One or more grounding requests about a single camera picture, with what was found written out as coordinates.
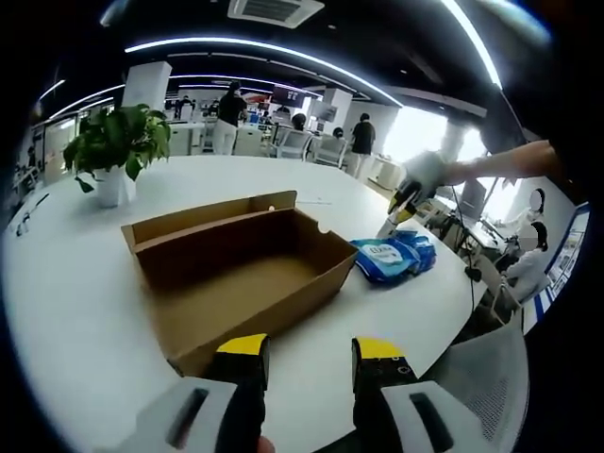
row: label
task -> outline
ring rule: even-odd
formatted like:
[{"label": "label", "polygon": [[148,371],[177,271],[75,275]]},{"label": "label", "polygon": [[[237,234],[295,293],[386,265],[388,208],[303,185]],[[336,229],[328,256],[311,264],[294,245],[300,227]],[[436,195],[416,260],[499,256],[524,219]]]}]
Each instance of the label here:
[{"label": "label", "polygon": [[400,252],[387,243],[380,245],[367,244],[361,250],[372,260],[378,260],[385,264],[395,264],[403,261]]}]

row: desk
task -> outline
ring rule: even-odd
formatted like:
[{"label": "desk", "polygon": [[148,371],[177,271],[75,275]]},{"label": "desk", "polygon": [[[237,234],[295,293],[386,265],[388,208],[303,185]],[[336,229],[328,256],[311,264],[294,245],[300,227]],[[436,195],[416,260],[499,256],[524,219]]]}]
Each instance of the desk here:
[{"label": "desk", "polygon": [[[141,172],[135,202],[114,210],[98,209],[93,193],[62,180],[48,189],[29,232],[7,235],[10,330],[35,396],[76,451],[117,445],[134,430],[137,413],[178,381],[143,311],[119,226],[291,189],[321,230],[347,240],[375,237],[386,217],[388,200],[333,167],[191,156]],[[376,289],[354,268],[332,303],[272,342],[263,432],[277,451],[308,453],[353,429],[352,337],[399,344],[421,376],[469,318],[472,283],[464,263],[413,220],[404,227],[430,237],[438,255],[433,269],[400,287]],[[474,283],[477,302],[485,289]]]}]

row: white pants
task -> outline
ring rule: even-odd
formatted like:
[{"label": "white pants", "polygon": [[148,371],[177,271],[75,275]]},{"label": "white pants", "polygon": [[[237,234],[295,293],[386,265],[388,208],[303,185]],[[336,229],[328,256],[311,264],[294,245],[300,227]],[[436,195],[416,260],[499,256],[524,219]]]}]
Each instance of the white pants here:
[{"label": "white pants", "polygon": [[233,145],[237,136],[237,127],[230,125],[226,121],[216,121],[212,135],[212,147],[214,154],[230,156],[233,154]]},{"label": "white pants", "polygon": [[351,175],[356,179],[362,179],[365,177],[365,164],[367,163],[367,158],[369,154],[357,154],[350,153],[350,166],[352,167]]}]

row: white flower pot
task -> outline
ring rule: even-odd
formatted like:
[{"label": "white flower pot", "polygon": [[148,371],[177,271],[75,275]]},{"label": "white flower pot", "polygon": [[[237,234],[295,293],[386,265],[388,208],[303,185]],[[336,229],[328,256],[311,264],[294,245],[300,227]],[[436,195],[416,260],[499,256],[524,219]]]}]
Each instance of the white flower pot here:
[{"label": "white flower pot", "polygon": [[134,184],[127,180],[125,167],[96,170],[96,196],[103,208],[115,208],[134,196]]}]

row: green leaves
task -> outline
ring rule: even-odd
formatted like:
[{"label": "green leaves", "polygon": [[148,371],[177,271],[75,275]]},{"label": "green leaves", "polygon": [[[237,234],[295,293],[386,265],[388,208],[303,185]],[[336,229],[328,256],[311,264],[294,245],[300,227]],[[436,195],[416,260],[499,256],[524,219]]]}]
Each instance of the green leaves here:
[{"label": "green leaves", "polygon": [[128,160],[126,161],[126,174],[130,179],[136,181],[137,176],[142,170],[141,163],[137,159],[134,153],[130,153]]},{"label": "green leaves", "polygon": [[84,193],[93,187],[78,175],[94,170],[126,166],[126,173],[136,180],[142,168],[153,160],[170,156],[170,126],[165,115],[149,106],[106,110],[80,123],[80,134],[63,151],[65,166],[75,170],[75,180]]}]

